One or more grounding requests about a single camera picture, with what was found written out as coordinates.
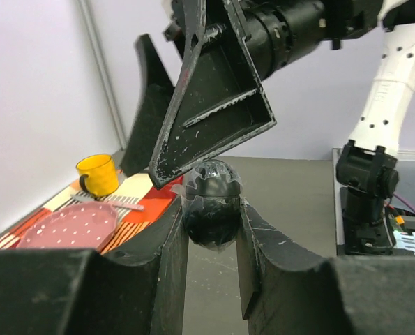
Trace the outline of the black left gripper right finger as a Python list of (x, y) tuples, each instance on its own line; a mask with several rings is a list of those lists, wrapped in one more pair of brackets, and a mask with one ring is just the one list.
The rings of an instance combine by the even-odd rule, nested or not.
[(324, 258), (248, 202), (236, 249), (250, 334), (415, 334), (415, 257)]

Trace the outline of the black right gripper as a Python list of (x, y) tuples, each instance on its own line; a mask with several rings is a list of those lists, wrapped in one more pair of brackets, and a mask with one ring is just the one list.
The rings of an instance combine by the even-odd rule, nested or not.
[[(150, 35), (135, 42), (142, 95), (120, 163), (156, 188), (267, 131), (276, 119), (253, 63), (244, 10), (255, 1), (162, 1), (183, 59), (174, 85)], [(170, 36), (170, 28), (181, 30)]]

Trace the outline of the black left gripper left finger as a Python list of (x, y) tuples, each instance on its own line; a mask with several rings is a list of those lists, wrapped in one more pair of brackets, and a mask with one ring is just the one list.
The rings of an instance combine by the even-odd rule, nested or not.
[(0, 334), (180, 334), (188, 259), (175, 199), (115, 250), (0, 251)]

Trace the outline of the black earbud charging case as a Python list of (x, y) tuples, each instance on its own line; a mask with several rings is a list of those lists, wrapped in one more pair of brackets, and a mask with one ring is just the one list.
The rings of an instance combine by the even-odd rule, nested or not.
[(220, 253), (233, 243), (241, 225), (241, 191), (239, 174), (218, 159), (184, 176), (183, 226), (194, 244)]

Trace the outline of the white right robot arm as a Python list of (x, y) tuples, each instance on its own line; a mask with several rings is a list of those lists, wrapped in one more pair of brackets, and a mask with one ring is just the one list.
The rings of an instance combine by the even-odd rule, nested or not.
[(346, 188), (338, 243), (350, 255), (396, 253), (386, 203), (415, 92), (415, 1), (171, 1), (172, 82), (148, 35), (136, 49), (143, 96), (121, 161), (161, 188), (229, 151), (324, 158), (313, 124), (349, 134), (335, 166)]

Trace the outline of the pink polka dot plate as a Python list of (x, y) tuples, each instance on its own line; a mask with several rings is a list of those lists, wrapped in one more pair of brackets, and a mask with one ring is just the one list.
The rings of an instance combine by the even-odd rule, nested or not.
[(18, 249), (91, 248), (101, 251), (117, 227), (117, 210), (105, 203), (70, 205), (33, 224)]

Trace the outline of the colourful patterned placemat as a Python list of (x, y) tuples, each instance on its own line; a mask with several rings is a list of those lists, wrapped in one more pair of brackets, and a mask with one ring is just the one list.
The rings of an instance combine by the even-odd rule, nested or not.
[(1, 234), (0, 250), (92, 248), (105, 254), (154, 224), (176, 197), (172, 187), (181, 183), (176, 179), (158, 190), (140, 173), (96, 202), (73, 182)]

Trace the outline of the yellow mug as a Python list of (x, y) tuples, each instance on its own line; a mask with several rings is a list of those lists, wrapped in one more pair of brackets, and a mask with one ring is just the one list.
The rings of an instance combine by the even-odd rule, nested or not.
[(76, 165), (80, 188), (93, 198), (111, 195), (119, 186), (114, 159), (109, 154), (96, 154)]

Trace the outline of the pink knife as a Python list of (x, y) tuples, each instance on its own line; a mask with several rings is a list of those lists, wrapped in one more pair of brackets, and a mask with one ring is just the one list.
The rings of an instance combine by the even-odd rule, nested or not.
[(125, 202), (118, 202), (118, 201), (111, 201), (111, 200), (95, 200), (90, 197), (86, 197), (83, 195), (71, 195), (71, 198), (78, 201), (78, 202), (99, 202), (99, 203), (105, 203), (110, 204), (114, 207), (129, 209), (133, 211), (144, 211), (145, 207), (140, 204), (131, 204), (131, 203), (125, 203)]

